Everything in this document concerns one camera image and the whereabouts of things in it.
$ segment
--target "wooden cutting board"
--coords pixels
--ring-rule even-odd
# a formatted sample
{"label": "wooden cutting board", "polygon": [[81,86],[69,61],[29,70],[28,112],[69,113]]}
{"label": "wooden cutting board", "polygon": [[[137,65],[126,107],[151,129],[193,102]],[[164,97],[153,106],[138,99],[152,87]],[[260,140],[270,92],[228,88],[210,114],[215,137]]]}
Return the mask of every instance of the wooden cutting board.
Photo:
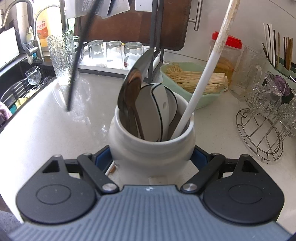
{"label": "wooden cutting board", "polygon": [[[160,38],[160,48],[178,51],[184,46],[187,31],[191,0],[164,0],[163,24]],[[82,29],[87,16],[80,17]],[[81,29],[76,19],[74,34],[81,35]],[[95,16],[86,41],[102,39],[105,42],[120,40],[149,45],[151,12],[136,12],[134,0],[131,10],[115,16],[102,19]]]}

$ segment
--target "drinking glass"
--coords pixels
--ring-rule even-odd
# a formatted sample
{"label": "drinking glass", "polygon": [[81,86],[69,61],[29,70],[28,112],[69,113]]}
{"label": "drinking glass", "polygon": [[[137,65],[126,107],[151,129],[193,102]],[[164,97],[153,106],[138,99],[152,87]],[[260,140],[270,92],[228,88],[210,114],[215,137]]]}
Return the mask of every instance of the drinking glass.
{"label": "drinking glass", "polygon": [[264,87],[260,84],[253,84],[251,89],[248,91],[246,101],[251,112],[258,111],[261,107],[260,103],[263,103],[264,105],[266,104]]}
{"label": "drinking glass", "polygon": [[[75,49],[80,44],[80,37],[78,35],[73,36],[73,41],[74,41],[74,49]],[[84,48],[82,47],[78,64],[80,64],[82,62],[83,57],[84,57]]]}
{"label": "drinking glass", "polygon": [[[294,109],[296,110],[296,90],[291,90],[291,92],[294,94],[294,98],[290,101],[290,105],[294,107]],[[292,124],[292,127],[291,127],[291,130],[290,130],[290,133],[288,134],[289,137],[294,137],[296,136],[296,118]]]}
{"label": "drinking glass", "polygon": [[106,43],[106,57],[107,57],[107,67],[122,69],[123,59],[122,59],[122,43],[121,41],[115,40]]}
{"label": "drinking glass", "polygon": [[25,75],[28,78],[28,82],[30,85],[36,85],[41,81],[41,73],[39,71],[38,66],[34,66],[30,68]]}
{"label": "drinking glass", "polygon": [[296,110],[293,105],[285,103],[279,108],[277,116],[285,128],[291,129],[296,118]]}
{"label": "drinking glass", "polygon": [[244,98],[252,84],[260,82],[262,69],[267,59],[258,51],[245,46],[236,72],[232,77],[229,89],[237,99]]}
{"label": "drinking glass", "polygon": [[70,84],[73,65],[75,60],[75,49],[72,30],[56,35],[48,36],[47,43],[49,48],[52,65],[59,85]]}
{"label": "drinking glass", "polygon": [[266,93],[266,102],[261,102],[261,104],[264,105],[268,113],[273,113],[281,106],[281,97],[284,93],[284,88],[282,88],[278,79],[269,71],[266,72],[265,80],[264,90]]}
{"label": "drinking glass", "polygon": [[106,66],[103,42],[103,40],[94,40],[88,43],[89,58],[95,60],[96,65],[99,64],[99,66]]}
{"label": "drinking glass", "polygon": [[131,69],[142,55],[142,43],[128,42],[124,45],[124,67]]}

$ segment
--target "screw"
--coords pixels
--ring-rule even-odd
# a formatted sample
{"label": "screw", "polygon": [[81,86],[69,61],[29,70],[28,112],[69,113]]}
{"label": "screw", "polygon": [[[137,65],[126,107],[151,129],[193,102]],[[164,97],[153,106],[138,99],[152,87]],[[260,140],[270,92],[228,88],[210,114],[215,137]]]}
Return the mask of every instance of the screw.
{"label": "screw", "polygon": [[186,183],[182,187],[185,191],[191,192],[197,189],[197,186],[194,183]]}
{"label": "screw", "polygon": [[148,191],[148,192],[153,191],[153,190],[154,190],[153,187],[147,187],[147,188],[146,188],[146,191]]}
{"label": "screw", "polygon": [[114,183],[106,183],[102,186],[102,188],[106,192],[112,192],[117,188],[117,186]]}

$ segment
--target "wire rack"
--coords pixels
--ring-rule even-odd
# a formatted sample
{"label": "wire rack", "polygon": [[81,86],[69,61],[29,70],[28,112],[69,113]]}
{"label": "wire rack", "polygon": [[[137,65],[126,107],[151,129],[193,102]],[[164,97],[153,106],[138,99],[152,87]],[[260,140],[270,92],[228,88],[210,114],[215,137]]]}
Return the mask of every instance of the wire rack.
{"label": "wire rack", "polygon": [[283,141],[290,129],[281,125],[275,114],[264,116],[241,109],[236,115],[237,129],[247,146],[261,161],[276,161],[284,151]]}
{"label": "wire rack", "polygon": [[[39,68],[41,72],[41,82],[38,86],[39,88],[43,85],[46,85],[54,76],[54,71],[43,70]],[[30,85],[28,79],[25,78],[23,80],[18,81],[14,85],[12,85],[0,98],[0,101],[4,103],[8,108],[12,107],[18,98],[23,98],[30,90],[35,89],[36,86]]]}

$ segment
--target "upside-down glass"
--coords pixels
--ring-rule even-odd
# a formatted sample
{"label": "upside-down glass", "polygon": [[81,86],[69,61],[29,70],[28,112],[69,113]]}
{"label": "upside-down glass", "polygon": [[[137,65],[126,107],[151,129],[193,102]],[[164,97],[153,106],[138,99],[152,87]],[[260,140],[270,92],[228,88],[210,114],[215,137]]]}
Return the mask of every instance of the upside-down glass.
{"label": "upside-down glass", "polygon": [[237,99],[244,98],[252,84],[260,82],[267,59],[249,46],[245,46],[239,65],[232,77],[229,90]]}
{"label": "upside-down glass", "polygon": [[27,76],[30,85],[37,85],[41,81],[41,73],[38,66],[34,66],[27,70],[25,75]]}
{"label": "upside-down glass", "polygon": [[106,66],[105,50],[103,40],[94,40],[88,43],[89,58],[95,61],[95,65]]}
{"label": "upside-down glass", "polygon": [[47,43],[49,53],[54,67],[54,71],[59,85],[70,84],[74,60],[75,49],[72,30],[67,30],[57,36],[48,36]]}
{"label": "upside-down glass", "polygon": [[122,59],[122,43],[121,41],[110,41],[106,43],[106,57],[107,57],[107,67],[114,69],[123,68]]}
{"label": "upside-down glass", "polygon": [[261,102],[265,101],[265,90],[260,84],[253,84],[246,95],[246,102],[251,112],[257,112],[261,108]]}
{"label": "upside-down glass", "polygon": [[[290,101],[290,105],[292,105],[294,107],[294,109],[296,110],[296,90],[291,90],[291,92],[294,94],[294,98]],[[296,118],[292,124],[290,133],[289,133],[289,137],[294,137],[296,136]]]}
{"label": "upside-down glass", "polygon": [[291,129],[296,118],[296,110],[293,105],[295,104],[282,104],[277,113],[279,121],[287,129]]}
{"label": "upside-down glass", "polygon": [[142,43],[128,42],[124,45],[124,67],[131,69],[142,55]]}

